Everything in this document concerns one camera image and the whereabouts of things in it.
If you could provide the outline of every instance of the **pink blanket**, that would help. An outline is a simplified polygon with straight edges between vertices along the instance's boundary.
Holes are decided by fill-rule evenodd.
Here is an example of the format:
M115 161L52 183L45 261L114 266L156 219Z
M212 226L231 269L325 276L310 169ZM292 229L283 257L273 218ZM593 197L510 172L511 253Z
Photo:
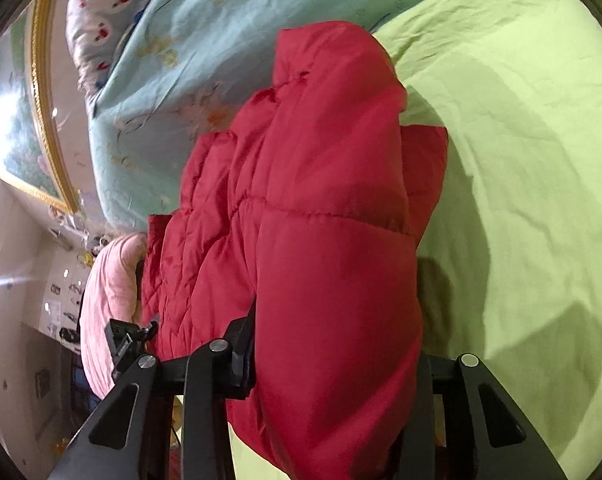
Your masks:
M104 329L110 319L140 322L136 266L147 253L144 233L116 238L98 255L85 285L81 310L81 360L92 391L101 399L114 386L112 357Z

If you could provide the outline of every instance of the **cable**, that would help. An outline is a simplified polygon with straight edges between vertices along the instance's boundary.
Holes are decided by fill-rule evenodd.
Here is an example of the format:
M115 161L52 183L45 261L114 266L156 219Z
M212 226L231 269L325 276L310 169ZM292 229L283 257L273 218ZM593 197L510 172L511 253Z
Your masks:
M174 429L174 426L171 426L172 428L172 433L174 433L174 438L177 439L177 443L179 444L179 448L181 447L181 440L179 439L179 436L177 435L177 431Z
M145 43L146 43L146 44L150 44L150 41L151 41L151 36L150 36L150 26L152 25L152 23L153 23L153 20L154 20L154 18L156 17L156 14L157 14L157 13L158 13L158 12L159 12L161 9L163 9L163 8L164 8L164 7L165 7L167 4L169 4L171 1L172 1L172 0L167 0L167 1L165 1L164 3L162 3L162 4L161 4L159 7L157 7L157 9L155 9L155 12L154 12L154 13L153 13L153 15L152 15L152 16L149 18L149 21L148 21L147 25L145 26L145 31L144 31L144 38L145 38ZM147 115L147 117L145 118L145 120L143 121L143 123L139 124L139 126L137 126L137 127L133 128L132 130L127 130L127 131L126 131L126 134L133 133L133 132L135 132L135 131L139 130L140 128L142 128L143 126L145 126L145 123L146 123L147 121L149 121L149 120L152 118L152 116L153 116L155 113L157 113L157 112L158 112L158 109L159 109L159 106L160 106L160 105L161 105L161 103L159 103L159 105L158 105L158 106L154 106L154 110L152 110L152 111L151 111L151 112L150 112L150 113ZM119 142L119 139L120 139L121 135L122 135L122 134L123 134L123 132L124 132L124 129L125 129L125 128L127 128L127 125L128 125L129 123L131 123L132 121L134 121L134 120L136 120L136 119L138 119L138 118L139 118L139 117L133 117L132 119L130 119L130 120L128 120L128 121L126 121L126 123L124 124L124 127L123 127L123 129L119 128L118 134L116 134L116 150L117 150L117 152L120 152L120 150L119 150L119 148L118 148L118 142Z

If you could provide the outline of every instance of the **framed picture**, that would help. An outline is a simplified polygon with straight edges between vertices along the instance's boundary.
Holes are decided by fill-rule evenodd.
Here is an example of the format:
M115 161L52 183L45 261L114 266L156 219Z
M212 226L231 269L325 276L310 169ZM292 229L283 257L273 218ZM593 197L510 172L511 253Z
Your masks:
M0 37L0 179L74 213L51 97L54 1L34 0Z

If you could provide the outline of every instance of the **blanket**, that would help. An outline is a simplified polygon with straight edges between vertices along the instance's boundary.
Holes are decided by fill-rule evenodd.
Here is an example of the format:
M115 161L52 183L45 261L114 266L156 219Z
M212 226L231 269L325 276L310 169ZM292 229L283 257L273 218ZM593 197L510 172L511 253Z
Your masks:
M146 251L144 233L115 238L98 254L85 284L79 319L81 359L90 387L101 399L114 387L104 330L110 319L140 323L135 270Z
M81 71L92 61L87 69L97 87L103 85L88 108L98 198L108 222L125 232L146 230L148 215L178 207L193 143L225 130L244 102L269 84L282 28L345 20L374 31L420 1L149 0L127 42L117 43L122 32L114 30L107 44L85 49L90 56L77 60ZM116 29L139 2L145 0L96 14ZM94 5L100 8L100 0ZM94 21L109 33L107 22ZM123 43L110 66L104 55Z
M199 139L180 207L149 221L151 343L187 355L256 297L257 383L236 434L291 478L379 478L421 350L415 248L441 190L443 128L399 126L406 93L363 28L285 30L272 86Z

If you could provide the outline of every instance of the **red puffer jacket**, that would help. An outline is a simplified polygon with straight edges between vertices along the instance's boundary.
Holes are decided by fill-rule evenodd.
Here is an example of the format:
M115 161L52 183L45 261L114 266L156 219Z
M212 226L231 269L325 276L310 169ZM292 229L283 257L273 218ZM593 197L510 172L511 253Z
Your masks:
M365 30L285 30L273 86L201 137L181 206L150 218L153 350L190 354L256 296L257 383L236 434L293 479L383 475L421 346L415 247L441 191L444 129L401 127L405 89Z

